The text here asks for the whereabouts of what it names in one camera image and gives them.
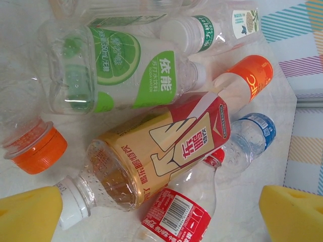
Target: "yellow sponge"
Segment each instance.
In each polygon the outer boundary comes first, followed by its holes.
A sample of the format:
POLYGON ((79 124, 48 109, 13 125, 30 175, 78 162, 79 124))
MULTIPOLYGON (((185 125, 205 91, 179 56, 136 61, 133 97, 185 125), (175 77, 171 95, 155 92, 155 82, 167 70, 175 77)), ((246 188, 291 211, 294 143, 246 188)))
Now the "yellow sponge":
POLYGON ((0 242, 49 242, 63 208, 57 187, 0 199, 0 242))
POLYGON ((323 241, 323 197, 265 186, 259 207, 273 242, 323 241))

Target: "white bottle cap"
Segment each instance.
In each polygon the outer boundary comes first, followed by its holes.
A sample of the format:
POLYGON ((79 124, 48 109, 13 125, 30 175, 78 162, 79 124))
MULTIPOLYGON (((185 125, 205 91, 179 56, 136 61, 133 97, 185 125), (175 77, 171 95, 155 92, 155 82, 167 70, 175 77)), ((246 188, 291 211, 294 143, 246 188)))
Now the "white bottle cap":
POLYGON ((72 227, 90 215, 86 203, 70 177, 56 184, 61 191, 63 210, 59 225, 63 230, 72 227))
POLYGON ((200 63, 197 63, 197 62, 193 62, 193 63, 195 64, 196 69, 197 69, 197 80, 191 90, 198 90, 206 82, 206 77, 207 77, 206 67, 200 63))
POLYGON ((159 38, 176 43, 188 55, 198 53, 203 45, 198 23, 194 17, 171 19, 163 24, 159 38))

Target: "orange label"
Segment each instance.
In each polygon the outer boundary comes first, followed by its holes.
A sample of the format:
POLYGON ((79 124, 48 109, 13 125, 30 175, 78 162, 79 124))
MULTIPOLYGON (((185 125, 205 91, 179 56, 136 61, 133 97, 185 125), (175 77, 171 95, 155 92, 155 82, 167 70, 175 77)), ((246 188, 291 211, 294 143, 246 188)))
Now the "orange label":
POLYGON ((250 101, 264 89, 273 78, 270 62, 259 55, 250 55, 227 70, 242 77, 250 88, 250 101))
POLYGON ((230 136, 227 106, 216 94, 193 94, 185 101, 155 108, 100 137, 131 176, 136 207, 230 136))

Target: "blue label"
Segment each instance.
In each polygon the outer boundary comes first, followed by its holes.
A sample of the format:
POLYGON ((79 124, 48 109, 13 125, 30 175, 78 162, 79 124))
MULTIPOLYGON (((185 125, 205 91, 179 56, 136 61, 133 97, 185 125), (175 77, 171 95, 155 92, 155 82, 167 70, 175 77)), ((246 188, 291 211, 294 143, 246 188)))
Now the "blue label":
POLYGON ((276 137, 276 127, 274 122, 266 115, 263 115, 261 113, 250 113, 239 120, 253 121, 261 128, 266 142, 264 150, 266 150, 274 141, 276 137))

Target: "white table surface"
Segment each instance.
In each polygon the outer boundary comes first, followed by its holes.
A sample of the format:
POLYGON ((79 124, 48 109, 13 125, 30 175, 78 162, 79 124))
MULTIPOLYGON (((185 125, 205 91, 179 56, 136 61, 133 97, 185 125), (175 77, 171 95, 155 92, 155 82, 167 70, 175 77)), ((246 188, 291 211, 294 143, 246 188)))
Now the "white table surface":
MULTIPOLYGON (((9 0, 0 1, 0 31, 3 41, 19 51, 30 41, 38 26, 50 17, 46 0, 9 0)), ((275 61, 265 40, 212 59, 200 60, 220 74, 248 54, 261 54, 274 63, 275 76, 248 106, 233 118, 242 117, 250 112, 261 112, 271 117, 277 127, 277 137, 268 150, 241 175, 231 181, 223 181, 224 173, 217 171, 217 209, 211 221, 204 242, 265 242, 270 241, 261 217, 258 200, 263 186, 282 185, 292 134, 296 97, 275 61)), ((86 116, 44 115, 52 120, 56 128, 68 141, 68 149, 63 157, 50 169, 38 174, 28 175, 12 162, 0 158, 0 198, 24 191, 52 186, 66 175, 75 176, 83 166, 85 150, 91 139, 109 128, 130 119, 140 110, 118 113, 104 113, 86 116)), ((94 208, 87 218, 71 229, 62 231, 59 227, 53 242, 130 242, 140 218, 151 202, 133 212, 121 212, 108 208, 94 208)))

